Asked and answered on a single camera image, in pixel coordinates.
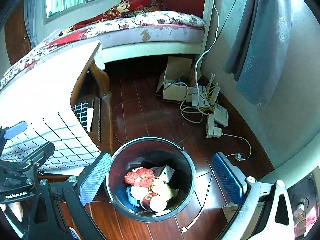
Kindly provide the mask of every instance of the wooden door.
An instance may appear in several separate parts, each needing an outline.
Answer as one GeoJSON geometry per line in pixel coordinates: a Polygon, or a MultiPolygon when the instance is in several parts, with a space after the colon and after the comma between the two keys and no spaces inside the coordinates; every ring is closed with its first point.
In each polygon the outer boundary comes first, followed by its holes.
{"type": "Polygon", "coordinates": [[[23,0],[12,11],[4,25],[4,38],[10,64],[13,65],[31,50],[23,16],[23,0]]]}

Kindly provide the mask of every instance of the grid pattern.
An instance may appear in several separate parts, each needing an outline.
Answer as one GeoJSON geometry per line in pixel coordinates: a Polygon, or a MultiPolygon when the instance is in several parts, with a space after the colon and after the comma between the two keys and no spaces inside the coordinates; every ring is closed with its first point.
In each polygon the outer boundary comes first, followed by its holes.
{"type": "Polygon", "coordinates": [[[83,128],[88,130],[87,128],[87,109],[88,109],[88,102],[84,102],[75,106],[73,110],[75,111],[76,116],[79,119],[80,124],[82,124],[83,128]]]}
{"type": "Polygon", "coordinates": [[[111,156],[109,153],[105,153],[90,176],[81,185],[79,198],[83,206],[92,202],[106,174],[109,172],[110,166],[111,156]]]}
{"type": "Polygon", "coordinates": [[[48,141],[54,143],[55,151],[41,166],[44,171],[87,166],[100,154],[100,150],[70,109],[38,122],[28,123],[23,133],[7,141],[1,159],[23,162],[48,141]]]}
{"type": "Polygon", "coordinates": [[[243,189],[232,171],[217,153],[212,157],[212,166],[231,201],[241,206],[243,203],[243,189]]]}

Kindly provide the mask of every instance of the blue cloth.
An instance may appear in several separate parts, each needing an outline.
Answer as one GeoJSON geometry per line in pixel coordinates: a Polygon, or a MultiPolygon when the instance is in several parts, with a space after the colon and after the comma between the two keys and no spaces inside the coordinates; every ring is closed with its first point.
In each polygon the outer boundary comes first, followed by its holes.
{"type": "Polygon", "coordinates": [[[247,0],[223,69],[235,74],[236,90],[260,109],[269,105],[278,85],[291,25],[291,0],[247,0]]]}
{"type": "Polygon", "coordinates": [[[128,197],[128,200],[129,200],[130,204],[131,204],[132,206],[134,206],[135,208],[138,208],[138,207],[140,207],[140,204],[139,204],[138,201],[136,201],[136,199],[131,195],[131,193],[130,193],[131,187],[132,187],[132,186],[127,187],[127,188],[125,189],[125,192],[126,192],[126,194],[127,194],[127,197],[128,197]]]}

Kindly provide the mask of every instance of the blue curtain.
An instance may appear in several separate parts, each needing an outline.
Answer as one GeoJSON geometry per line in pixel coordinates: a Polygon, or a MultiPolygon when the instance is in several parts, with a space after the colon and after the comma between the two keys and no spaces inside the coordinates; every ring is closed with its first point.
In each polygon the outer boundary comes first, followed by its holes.
{"type": "Polygon", "coordinates": [[[263,109],[270,103],[287,55],[291,0],[247,0],[235,43],[223,67],[236,89],[263,109]]]}
{"type": "Polygon", "coordinates": [[[27,34],[29,36],[32,49],[39,43],[35,31],[35,10],[36,0],[23,1],[24,24],[26,26],[27,34]]]}

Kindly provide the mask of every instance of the wire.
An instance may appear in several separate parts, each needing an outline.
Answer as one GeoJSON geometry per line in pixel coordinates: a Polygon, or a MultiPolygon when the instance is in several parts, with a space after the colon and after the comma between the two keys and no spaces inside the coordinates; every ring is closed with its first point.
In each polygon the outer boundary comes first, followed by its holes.
{"type": "Polygon", "coordinates": [[[182,139],[181,141],[179,141],[177,144],[179,145],[180,143],[182,143],[183,141],[185,141],[191,134],[189,134],[187,137],[185,137],[184,139],[182,139]]]}
{"type": "Polygon", "coordinates": [[[237,1],[237,0],[235,0],[235,2],[233,3],[233,5],[232,5],[232,7],[231,7],[231,9],[230,9],[230,11],[229,11],[229,13],[228,13],[228,16],[227,16],[226,20],[224,21],[224,23],[223,23],[223,25],[222,25],[222,28],[221,28],[221,30],[220,30],[220,32],[219,32],[219,34],[218,34],[217,39],[220,37],[220,34],[222,33],[223,27],[225,26],[225,24],[226,24],[226,22],[227,22],[227,20],[228,20],[228,18],[229,18],[229,16],[230,16],[230,14],[231,14],[231,12],[232,12],[233,7],[234,7],[235,4],[236,4],[236,1],[237,1]]]}
{"type": "Polygon", "coordinates": [[[209,195],[210,184],[211,184],[212,177],[213,177],[213,173],[214,173],[214,170],[211,168],[211,165],[210,165],[210,164],[209,164],[209,166],[210,166],[210,169],[211,169],[211,171],[212,171],[212,174],[211,174],[211,177],[210,177],[210,180],[209,180],[209,185],[208,185],[208,189],[207,189],[207,194],[205,195],[205,199],[204,199],[203,206],[202,206],[199,214],[192,220],[192,222],[190,223],[190,225],[188,225],[187,227],[180,228],[180,232],[181,232],[181,233],[187,232],[187,230],[189,230],[189,229],[193,226],[193,224],[198,220],[198,218],[200,217],[201,213],[202,213],[203,210],[204,210],[205,201],[207,200],[207,197],[208,197],[208,195],[209,195]]]}
{"type": "Polygon", "coordinates": [[[117,139],[118,143],[120,143],[120,145],[122,145],[122,143],[119,141],[118,137],[116,136],[115,132],[113,132],[113,135],[114,135],[115,138],[117,139]]]}
{"type": "Polygon", "coordinates": [[[212,2],[213,2],[213,7],[214,7],[214,9],[215,9],[215,11],[216,11],[216,13],[217,13],[218,25],[217,25],[217,30],[216,30],[216,32],[215,32],[215,38],[214,38],[214,41],[213,41],[212,45],[210,46],[210,48],[209,48],[208,50],[204,51],[204,52],[201,54],[201,56],[199,57],[199,59],[196,61],[196,64],[195,64],[195,82],[196,82],[196,88],[197,88],[197,94],[198,94],[198,98],[197,98],[198,105],[197,105],[197,106],[195,106],[195,107],[194,107],[194,106],[187,106],[187,107],[182,108],[182,105],[183,105],[183,103],[185,102],[186,97],[187,97],[187,95],[188,95],[188,86],[187,86],[185,83],[183,83],[183,82],[179,82],[180,84],[183,84],[183,85],[185,85],[185,86],[187,87],[186,96],[185,96],[183,102],[182,102],[181,105],[180,105],[181,115],[182,115],[182,117],[183,117],[184,119],[186,119],[187,121],[189,121],[189,122],[191,122],[191,123],[201,123],[202,120],[203,120],[203,115],[208,115],[208,113],[205,113],[204,111],[206,111],[206,110],[213,111],[213,108],[214,108],[214,106],[211,106],[211,105],[210,105],[210,107],[200,106],[200,96],[201,96],[201,95],[200,95],[200,90],[199,90],[199,85],[198,85],[198,80],[197,80],[197,76],[198,76],[198,75],[197,75],[197,67],[198,67],[199,62],[202,60],[202,58],[204,57],[204,55],[206,55],[206,54],[212,49],[213,45],[214,45],[214,44],[216,43],[216,41],[217,41],[217,34],[218,34],[218,29],[219,29],[219,13],[218,13],[218,10],[217,10],[217,8],[216,8],[216,6],[215,6],[214,0],[212,0],[212,2]],[[187,109],[196,109],[197,111],[186,111],[187,109]],[[200,120],[200,121],[192,121],[192,120],[186,118],[186,117],[183,115],[183,113],[188,113],[188,114],[198,114],[198,113],[200,113],[200,114],[201,114],[201,120],[200,120]]]}
{"type": "Polygon", "coordinates": [[[252,152],[252,150],[251,150],[251,145],[250,145],[250,143],[249,143],[246,139],[244,139],[243,137],[240,137],[240,136],[235,136],[235,135],[226,134],[226,133],[223,133],[223,135],[227,135],[227,136],[231,136],[231,137],[236,137],[236,138],[240,138],[240,139],[245,140],[245,141],[247,142],[247,144],[249,145],[250,153],[249,153],[249,156],[248,156],[247,158],[243,159],[243,161],[245,161],[245,160],[249,159],[249,157],[251,156],[251,152],[252,152]]]}
{"type": "Polygon", "coordinates": [[[226,156],[226,158],[229,157],[229,156],[232,156],[232,155],[235,155],[235,154],[229,154],[229,155],[226,156]]]}

